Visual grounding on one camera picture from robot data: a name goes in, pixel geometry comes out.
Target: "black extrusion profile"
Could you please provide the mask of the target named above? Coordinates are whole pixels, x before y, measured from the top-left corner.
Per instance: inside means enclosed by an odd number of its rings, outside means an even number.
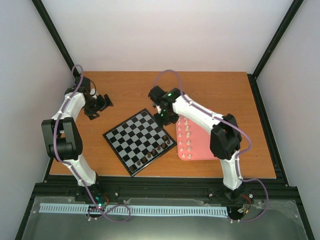
[[[64,42],[62,41],[54,23],[52,22],[43,2],[41,0],[32,0],[32,2],[34,4],[36,10],[38,11],[40,17],[42,18],[46,28],[48,29],[49,33],[51,34],[51,37],[53,38],[56,46],[60,50],[66,64],[68,65],[68,67],[71,70],[75,64],[72,61],[71,56],[69,55],[69,53],[66,49],[66,46],[65,46]],[[73,71],[73,76],[75,78],[80,76],[80,73],[78,72],[77,69],[75,69]]]
[[[288,185],[289,184],[288,179],[287,179],[285,169],[284,169],[284,166],[283,166],[281,158],[280,158],[280,154],[278,151],[276,140],[275,140],[274,134],[271,129],[271,125],[270,125],[270,122],[269,122],[269,119],[267,116],[264,102],[262,100],[262,97],[261,97],[261,94],[259,91],[257,81],[254,79],[254,77],[251,74],[248,74],[248,79],[249,79],[249,83],[250,83],[251,90],[252,90],[252,95],[253,95],[253,98],[255,101],[256,109],[257,109],[259,117],[260,117],[265,140],[266,140],[267,146],[269,148],[270,156],[271,156],[271,159],[273,162],[273,166],[274,166],[274,170],[276,172],[277,178],[281,177],[283,179],[284,183]]]
[[[258,65],[256,66],[253,72],[253,78],[256,80],[261,73],[262,69],[266,65],[267,61],[269,60],[271,54],[275,50],[276,46],[278,45],[280,39],[282,38],[283,34],[287,30],[289,24],[291,23],[292,19],[296,15],[297,11],[299,10],[301,4],[304,0],[293,0],[291,6],[289,7],[288,11],[286,12],[282,22],[280,23],[278,29],[276,30],[273,38],[271,39],[268,47],[266,48],[262,58],[260,59]]]

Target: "wire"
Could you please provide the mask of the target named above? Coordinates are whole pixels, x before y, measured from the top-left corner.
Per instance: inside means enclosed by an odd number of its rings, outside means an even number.
[[[246,195],[241,195],[244,199],[246,199],[247,200],[247,202],[249,202],[249,208],[248,208],[248,211],[249,211],[249,209],[251,208],[251,200],[250,200],[250,198],[248,198]]]
[[[90,82],[91,82],[91,83],[93,84],[93,86],[94,86],[94,94],[90,94],[90,96],[94,96],[94,95],[96,95],[96,93],[97,93],[97,87],[96,87],[94,81],[92,81],[91,79],[90,79]]]
[[[180,78],[179,73],[177,73],[176,71],[171,70],[171,69],[167,69],[167,70],[162,71],[162,72],[156,77],[153,86],[155,87],[156,84],[157,84],[157,82],[158,82],[158,80],[159,80],[159,78],[160,78],[164,73],[167,73],[167,72],[172,72],[172,73],[174,73],[175,76],[176,76],[176,78],[178,79],[179,87],[180,87],[180,94],[181,94],[181,96],[183,97],[183,99],[184,99],[187,103],[189,103],[191,106],[193,106],[194,108],[198,109],[198,110],[201,111],[202,113],[204,113],[204,114],[206,114],[206,115],[208,115],[208,116],[210,116],[210,117],[212,118],[212,114],[211,114],[210,112],[207,112],[205,109],[203,109],[203,108],[201,108],[201,107],[193,104],[193,103],[191,102],[191,99],[189,100],[189,99],[186,98],[185,93],[183,92],[182,80],[181,80],[181,78]],[[218,120],[218,121],[221,121],[222,123],[230,126],[230,127],[233,128],[233,129],[237,130],[239,133],[241,133],[242,135],[244,135],[244,137],[247,139],[247,141],[248,141],[248,143],[249,143],[249,146],[248,146],[245,150],[242,150],[242,151],[238,152],[238,153],[235,155],[235,171],[236,171],[236,175],[237,175],[237,177],[238,177],[242,182],[244,182],[244,183],[254,182],[254,181],[259,182],[259,183],[261,184],[261,186],[263,187],[264,192],[265,192],[265,196],[266,196],[266,205],[265,205],[265,208],[264,208],[264,210],[263,210],[258,216],[254,217],[254,218],[251,218],[251,219],[249,219],[249,220],[241,220],[241,221],[240,221],[241,223],[251,222],[251,221],[253,221],[253,220],[256,220],[256,219],[260,218],[263,214],[265,214],[265,212],[266,212],[266,210],[267,210],[267,208],[268,208],[268,205],[269,205],[269,195],[268,195],[268,191],[267,191],[267,188],[266,188],[266,186],[264,185],[264,183],[263,183],[261,180],[257,179],[257,178],[252,178],[252,179],[247,179],[247,180],[245,180],[245,179],[243,179],[243,178],[240,176],[240,173],[239,173],[239,156],[240,156],[241,154],[244,154],[244,153],[248,152],[248,151],[252,148],[252,141],[251,141],[250,137],[249,137],[244,131],[242,131],[241,129],[239,129],[237,126],[235,126],[235,125],[231,124],[230,122],[227,122],[227,121],[225,121],[225,120],[223,120],[223,119],[221,119],[221,118],[219,118],[219,117],[214,116],[213,118],[216,119],[216,120]]]
[[[70,100],[74,97],[74,95],[76,94],[76,92],[78,91],[83,79],[84,79],[84,70],[82,68],[81,65],[79,64],[76,64],[73,66],[72,70],[71,70],[71,74],[74,73],[74,70],[76,69],[76,67],[79,67],[81,69],[81,74],[80,74],[80,81],[78,83],[78,85],[76,86],[75,90],[73,91],[73,93],[70,95],[70,97],[68,97],[66,99],[66,101],[64,102],[64,104],[62,105],[61,107],[61,110],[58,112],[59,115],[58,117],[56,118],[56,121],[55,121],[55,124],[54,124],[54,129],[53,129],[53,150],[54,150],[54,155],[55,155],[55,158],[57,159],[57,161],[59,163],[62,163],[62,164],[67,164],[68,166],[70,166],[70,169],[72,172],[74,172],[74,174],[76,175],[76,177],[82,182],[84,188],[86,189],[86,191],[88,192],[88,195],[93,203],[93,205],[95,206],[95,208],[101,213],[101,217],[104,217],[108,220],[110,220],[111,222],[114,222],[114,223],[123,223],[123,222],[126,222],[127,220],[129,220],[129,218],[131,217],[131,209],[127,206],[127,205],[123,205],[123,204],[120,204],[120,205],[116,205],[114,206],[114,208],[119,208],[119,207],[125,207],[128,209],[128,216],[125,220],[121,220],[121,221],[116,221],[116,220],[113,220],[111,218],[109,218],[107,216],[107,214],[109,213],[106,212],[106,213],[103,213],[103,211],[98,207],[94,197],[92,196],[86,182],[80,177],[79,173],[77,172],[77,170],[74,168],[74,166],[70,163],[70,162],[67,162],[67,161],[62,161],[61,158],[59,157],[59,154],[58,154],[58,149],[57,149],[57,132],[58,132],[58,125],[59,125],[59,121],[62,117],[62,114],[64,113],[65,111],[65,108],[67,107],[68,103],[70,102]]]

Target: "white wall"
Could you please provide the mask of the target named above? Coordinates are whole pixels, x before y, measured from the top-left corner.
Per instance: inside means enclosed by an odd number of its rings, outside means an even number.
[[[292,0],[43,0],[89,71],[252,73]]]
[[[320,1],[304,1],[258,78],[290,185],[320,239]]]
[[[0,1],[0,239],[14,239],[48,165],[41,122],[71,74],[32,2]]]

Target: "chessboard border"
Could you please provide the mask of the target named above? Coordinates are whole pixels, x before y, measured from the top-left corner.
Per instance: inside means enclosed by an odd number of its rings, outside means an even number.
[[[160,157],[162,157],[164,154],[166,154],[167,152],[169,152],[170,150],[172,150],[175,146],[177,146],[177,142],[173,139],[173,137],[164,129],[163,126],[158,125],[162,131],[164,131],[164,133],[168,136],[168,138],[172,141],[172,145],[168,146],[168,148],[161,152],[155,159],[152,159],[149,161],[149,163],[147,163],[146,165],[144,165],[143,167],[137,169],[136,172],[132,173],[131,170],[128,168],[128,166],[123,162],[123,159],[120,157],[120,155],[118,154],[117,150],[115,149],[115,147],[112,145],[112,143],[109,141],[109,139],[107,138],[107,134],[112,132],[114,129],[120,127],[122,124],[124,124],[125,122],[127,122],[128,120],[134,118],[135,116],[141,114],[143,111],[145,111],[152,119],[153,121],[157,124],[154,116],[146,109],[142,109],[141,111],[137,112],[136,114],[132,115],[131,117],[127,118],[126,120],[122,121],[121,123],[119,123],[118,125],[114,126],[112,129],[108,130],[107,132],[105,132],[103,135],[104,139],[106,140],[106,142],[109,144],[109,146],[112,148],[112,150],[114,151],[115,155],[118,157],[118,159],[120,160],[120,162],[122,163],[122,165],[125,167],[126,171],[130,174],[131,177],[134,177],[135,175],[137,175],[138,173],[140,173],[142,170],[144,170],[146,167],[148,167],[151,163],[153,163],[155,160],[159,159]]]

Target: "black aluminum frame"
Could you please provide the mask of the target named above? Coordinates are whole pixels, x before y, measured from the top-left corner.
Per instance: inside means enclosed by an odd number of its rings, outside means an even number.
[[[276,179],[263,179],[263,183],[268,189],[269,198],[274,200],[294,200],[297,204],[304,229],[310,240],[315,239],[311,230],[303,203],[297,187],[289,186],[284,166],[282,164],[277,144],[268,120],[266,109],[259,91],[257,78],[262,72],[271,54],[275,50],[281,37],[288,28],[290,22],[299,10],[304,0],[293,0],[267,49],[261,57],[258,65],[252,74],[248,74],[248,81],[251,86],[252,95],[260,117],[263,132],[266,138],[267,146],[270,152]],[[49,30],[53,40],[60,50],[64,60],[71,69],[74,66],[62,39],[57,32],[50,16],[41,0],[32,0],[44,24]],[[49,175],[53,162],[50,159],[45,177],[42,183],[36,183],[27,205],[24,217],[21,221],[20,228],[16,235],[16,240],[22,239],[32,205],[36,196],[73,196],[79,198],[81,190],[73,176]],[[109,193],[111,202],[122,202],[129,198],[181,198],[197,199],[211,204],[221,204],[229,206],[228,202],[221,202],[218,198],[209,197],[209,193],[214,193],[214,189],[221,187],[222,179],[220,178],[156,178],[156,177],[100,177],[100,184]],[[246,184],[256,199],[265,198],[265,192],[259,183],[250,182]],[[82,200],[90,202],[86,195],[80,196]]]

